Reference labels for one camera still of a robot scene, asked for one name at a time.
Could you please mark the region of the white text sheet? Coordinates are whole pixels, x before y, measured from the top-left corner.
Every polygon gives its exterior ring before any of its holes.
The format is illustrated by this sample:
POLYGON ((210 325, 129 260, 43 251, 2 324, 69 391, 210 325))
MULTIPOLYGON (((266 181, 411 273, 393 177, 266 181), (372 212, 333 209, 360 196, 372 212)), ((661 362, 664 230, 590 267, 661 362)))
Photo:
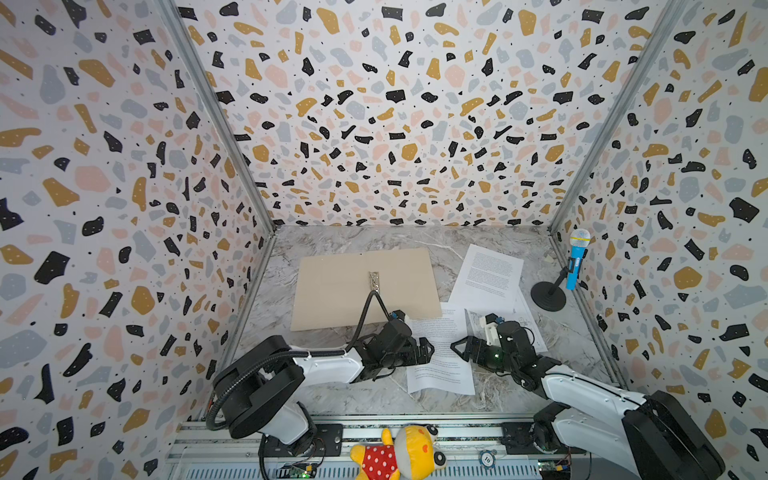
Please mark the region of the white text sheet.
POLYGON ((512 318, 523 309, 519 286, 523 266, 522 259, 471 245, 449 302, 481 316, 512 318))
POLYGON ((472 367, 453 352, 450 345, 468 335, 465 310, 443 302, 434 319, 407 320, 414 337, 425 337, 435 348, 425 365, 407 368, 409 393, 437 389, 458 395, 474 395, 472 367))

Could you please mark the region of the beige manila folder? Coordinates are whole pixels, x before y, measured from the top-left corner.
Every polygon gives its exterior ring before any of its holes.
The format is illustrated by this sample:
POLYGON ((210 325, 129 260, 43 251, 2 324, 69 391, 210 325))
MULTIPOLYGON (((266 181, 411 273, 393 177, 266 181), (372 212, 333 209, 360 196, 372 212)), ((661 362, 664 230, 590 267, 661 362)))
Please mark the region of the beige manila folder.
POLYGON ((401 310, 412 320, 441 315, 425 248, 311 256, 300 262, 291 330, 357 325, 373 274, 389 311, 401 310))

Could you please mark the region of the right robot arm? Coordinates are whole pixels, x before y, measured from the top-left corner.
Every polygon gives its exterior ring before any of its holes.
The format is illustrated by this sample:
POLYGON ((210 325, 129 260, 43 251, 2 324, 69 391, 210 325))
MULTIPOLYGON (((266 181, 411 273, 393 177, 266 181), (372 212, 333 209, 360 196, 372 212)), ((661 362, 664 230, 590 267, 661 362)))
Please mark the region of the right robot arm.
POLYGON ((506 321, 498 342, 467 336, 451 344, 462 360, 510 377, 547 400, 529 428, 542 453, 576 448, 641 479, 717 479, 725 463, 682 405, 670 394, 641 394, 577 373, 538 354, 525 327, 506 321))

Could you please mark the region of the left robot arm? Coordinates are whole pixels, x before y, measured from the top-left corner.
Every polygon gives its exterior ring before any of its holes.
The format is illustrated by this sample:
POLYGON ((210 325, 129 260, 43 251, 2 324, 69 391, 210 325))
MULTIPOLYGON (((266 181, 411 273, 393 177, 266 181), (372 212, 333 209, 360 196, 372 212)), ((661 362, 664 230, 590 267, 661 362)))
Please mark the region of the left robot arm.
POLYGON ((401 367, 426 365, 434 353, 432 343, 415 338, 397 313, 378 332, 358 334, 336 349, 299 349, 273 335, 214 379, 206 427, 226 430, 233 439, 259 433, 298 455, 318 436, 307 408, 296 399, 300 388, 376 381, 401 367))

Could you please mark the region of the white diagram sheet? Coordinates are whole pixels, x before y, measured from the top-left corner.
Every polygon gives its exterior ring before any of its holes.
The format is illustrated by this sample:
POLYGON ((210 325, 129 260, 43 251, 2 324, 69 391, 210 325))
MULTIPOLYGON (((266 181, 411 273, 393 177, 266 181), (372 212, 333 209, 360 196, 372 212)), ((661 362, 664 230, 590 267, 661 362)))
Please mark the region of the white diagram sheet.
POLYGON ((503 317, 505 322, 518 322, 523 327, 524 333, 527 335, 537 353, 546 353, 548 351, 548 347, 544 342, 538 325, 533 319, 528 303, 519 288, 516 288, 511 299, 506 303, 503 303, 500 307, 485 308, 483 310, 480 310, 479 308, 466 310, 467 320, 469 321, 472 333, 482 340, 485 340, 485 337, 481 321, 485 315, 490 313, 503 317))

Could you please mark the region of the yellow plush toy red dress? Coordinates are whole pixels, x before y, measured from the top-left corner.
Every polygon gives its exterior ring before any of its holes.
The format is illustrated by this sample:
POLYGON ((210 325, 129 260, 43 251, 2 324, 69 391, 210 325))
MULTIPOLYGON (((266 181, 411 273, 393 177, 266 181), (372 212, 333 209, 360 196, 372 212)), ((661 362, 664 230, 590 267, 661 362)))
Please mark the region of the yellow plush toy red dress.
POLYGON ((358 444, 350 458, 359 466, 357 479, 423 480, 447 464, 447 456, 435 445, 438 429, 434 425, 408 425, 396 436, 382 431, 378 444, 358 444))

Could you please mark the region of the right circuit board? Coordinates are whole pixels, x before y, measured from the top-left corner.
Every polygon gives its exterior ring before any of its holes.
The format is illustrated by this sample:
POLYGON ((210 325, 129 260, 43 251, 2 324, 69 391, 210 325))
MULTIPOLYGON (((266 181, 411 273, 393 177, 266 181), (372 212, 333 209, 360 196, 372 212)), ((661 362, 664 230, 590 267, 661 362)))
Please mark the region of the right circuit board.
POLYGON ((571 480, 571 464, 565 460, 539 460, 537 462, 542 480, 571 480))

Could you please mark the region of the blue toy microphone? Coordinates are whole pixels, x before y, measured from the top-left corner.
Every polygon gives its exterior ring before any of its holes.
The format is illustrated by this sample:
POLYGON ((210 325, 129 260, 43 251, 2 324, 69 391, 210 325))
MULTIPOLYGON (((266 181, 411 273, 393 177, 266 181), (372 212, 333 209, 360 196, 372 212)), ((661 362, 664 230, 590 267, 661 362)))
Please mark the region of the blue toy microphone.
POLYGON ((571 246, 566 288, 574 290, 578 284, 579 270, 587 247, 591 242, 591 233, 583 228, 571 233, 569 243, 571 246))

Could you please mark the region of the left green circuit board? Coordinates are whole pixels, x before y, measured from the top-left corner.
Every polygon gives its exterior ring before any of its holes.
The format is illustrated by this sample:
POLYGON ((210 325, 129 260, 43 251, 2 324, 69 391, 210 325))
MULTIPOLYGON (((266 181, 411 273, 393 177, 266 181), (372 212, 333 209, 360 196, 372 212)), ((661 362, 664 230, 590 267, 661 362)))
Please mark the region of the left green circuit board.
POLYGON ((317 471, 315 463, 291 463, 279 467, 276 474, 278 479, 314 479, 317 471))

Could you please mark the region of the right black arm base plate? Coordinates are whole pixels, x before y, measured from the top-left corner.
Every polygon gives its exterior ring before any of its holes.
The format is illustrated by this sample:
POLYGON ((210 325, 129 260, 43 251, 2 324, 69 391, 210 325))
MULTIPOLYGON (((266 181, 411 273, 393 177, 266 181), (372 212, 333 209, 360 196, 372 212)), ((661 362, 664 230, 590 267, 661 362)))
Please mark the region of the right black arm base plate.
POLYGON ((585 454, 585 451, 567 446, 546 422, 512 421, 501 424, 500 443, 507 454, 565 455, 585 454))

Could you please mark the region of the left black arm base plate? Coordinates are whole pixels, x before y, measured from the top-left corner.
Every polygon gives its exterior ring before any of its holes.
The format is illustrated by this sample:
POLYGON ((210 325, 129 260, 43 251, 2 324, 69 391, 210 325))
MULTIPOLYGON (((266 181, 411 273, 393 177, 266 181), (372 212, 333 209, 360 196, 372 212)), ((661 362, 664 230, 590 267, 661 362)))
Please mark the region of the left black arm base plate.
POLYGON ((341 423, 326 423, 313 426, 292 444, 284 444, 276 437, 267 436, 263 453, 266 458, 339 457, 343 432, 341 423))

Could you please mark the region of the aluminium front rail frame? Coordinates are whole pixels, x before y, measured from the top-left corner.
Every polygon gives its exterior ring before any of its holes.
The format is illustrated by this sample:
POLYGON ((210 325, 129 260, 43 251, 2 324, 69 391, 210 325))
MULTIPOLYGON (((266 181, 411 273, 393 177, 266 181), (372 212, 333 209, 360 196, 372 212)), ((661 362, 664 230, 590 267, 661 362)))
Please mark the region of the aluminium front rail frame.
POLYGON ((580 414, 565 430, 585 441, 568 446, 526 417, 438 415, 319 417, 304 453, 258 434, 234 440, 201 423, 183 425, 164 479, 638 479, 611 462, 615 435, 580 414))

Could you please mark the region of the right aluminium corner post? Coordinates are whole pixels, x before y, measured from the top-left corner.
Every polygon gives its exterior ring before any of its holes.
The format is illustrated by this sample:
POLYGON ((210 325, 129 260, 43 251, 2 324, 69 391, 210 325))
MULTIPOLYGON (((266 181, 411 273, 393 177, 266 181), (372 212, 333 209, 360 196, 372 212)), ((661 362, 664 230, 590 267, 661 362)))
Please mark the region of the right aluminium corner post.
POLYGON ((616 102, 607 115, 603 126, 598 129, 595 140, 588 150, 584 162, 573 176, 573 182, 568 188, 564 200, 558 207, 552 223, 548 227, 548 233, 553 239, 556 239, 557 231, 565 223, 570 208, 577 200, 580 189, 587 183, 589 174, 597 165, 603 150, 612 138, 613 132, 633 104, 633 98, 639 91, 649 69, 684 13, 684 4, 683 0, 669 0, 666 2, 654 25, 650 39, 646 42, 644 50, 639 55, 636 66, 630 72, 627 82, 619 92, 616 102))

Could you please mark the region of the aluminium corner post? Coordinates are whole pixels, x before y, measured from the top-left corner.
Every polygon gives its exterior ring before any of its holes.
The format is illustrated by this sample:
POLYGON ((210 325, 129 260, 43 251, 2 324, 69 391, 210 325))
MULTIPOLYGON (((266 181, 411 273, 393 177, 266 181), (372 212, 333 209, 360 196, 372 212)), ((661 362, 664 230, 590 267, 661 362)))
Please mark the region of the aluminium corner post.
POLYGON ((587 183, 589 174, 597 165, 603 150, 612 138, 613 132, 633 104, 633 98, 639 91, 649 69, 684 13, 684 4, 683 0, 669 0, 666 2, 654 25, 650 39, 646 42, 644 50, 639 55, 636 66, 630 72, 627 82, 619 92, 616 102, 607 115, 603 126, 598 129, 595 140, 588 150, 584 162, 573 176, 573 182, 568 188, 564 200, 558 207, 552 223, 548 227, 548 233, 553 239, 556 239, 557 231, 565 223, 570 208, 577 200, 580 189, 587 183))
POLYGON ((194 47, 194 42, 187 33, 185 25, 178 12, 177 5, 171 0, 157 0, 156 4, 159 10, 159 15, 168 28, 170 37, 175 46, 178 48, 178 54, 187 67, 190 79, 199 92, 200 99, 210 116, 211 123, 219 134, 221 141, 234 164, 234 168, 243 183, 243 188, 253 204, 255 217, 258 219, 258 223, 265 236, 271 238, 275 235, 273 221, 267 213, 267 209, 261 199, 251 172, 237 145, 234 133, 220 107, 215 91, 207 80, 203 64, 194 47))

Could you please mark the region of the left aluminium corner post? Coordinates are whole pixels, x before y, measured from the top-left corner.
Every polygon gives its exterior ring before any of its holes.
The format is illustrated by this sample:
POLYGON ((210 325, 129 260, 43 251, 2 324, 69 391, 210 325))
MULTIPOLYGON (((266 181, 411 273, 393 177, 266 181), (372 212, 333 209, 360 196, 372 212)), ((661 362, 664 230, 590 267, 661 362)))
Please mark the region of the left aluminium corner post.
POLYGON ((253 204, 255 217, 258 219, 258 223, 265 236, 271 238, 275 235, 273 221, 267 213, 267 209, 261 199, 251 172, 237 145, 234 133, 220 107, 215 91, 207 80, 203 64, 194 47, 194 42, 187 33, 185 25, 178 12, 177 5, 171 0, 157 0, 156 4, 159 10, 159 15, 168 28, 170 37, 175 46, 178 48, 178 54, 187 67, 190 79, 199 92, 200 99, 210 116, 211 123, 219 134, 221 141, 234 164, 234 168, 243 183, 243 188, 253 204))

